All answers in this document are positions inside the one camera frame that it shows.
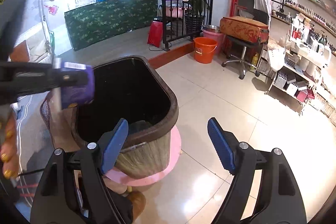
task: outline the hand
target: hand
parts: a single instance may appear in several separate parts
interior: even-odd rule
[[[11,113],[5,126],[6,140],[1,146],[0,157],[3,162],[2,173],[6,179],[16,178],[19,166],[16,147],[16,123]]]

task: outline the pink bucket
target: pink bucket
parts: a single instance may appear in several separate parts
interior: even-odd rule
[[[209,32],[209,31],[206,31],[206,30],[202,30],[202,31],[203,31],[203,37],[211,38],[211,39],[213,39],[217,42],[217,47],[215,49],[215,55],[219,54],[221,52],[221,49],[222,49],[224,34],[223,33]]]

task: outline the green floral bed cover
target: green floral bed cover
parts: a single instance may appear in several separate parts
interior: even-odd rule
[[[64,17],[72,48],[149,26],[157,9],[158,0],[107,0],[70,10]]]

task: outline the shoe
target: shoe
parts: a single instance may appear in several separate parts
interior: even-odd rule
[[[133,223],[143,212],[146,206],[146,198],[141,192],[131,192],[127,197],[133,205]]]

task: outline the blue gripper pad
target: blue gripper pad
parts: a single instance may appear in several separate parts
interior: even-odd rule
[[[128,122],[120,119],[111,132],[106,132],[99,139],[98,144],[103,151],[101,172],[106,174],[117,160],[120,150],[128,135]]]
[[[234,175],[236,170],[234,151],[239,144],[238,140],[231,132],[224,131],[215,118],[208,121],[208,134],[224,169]]]

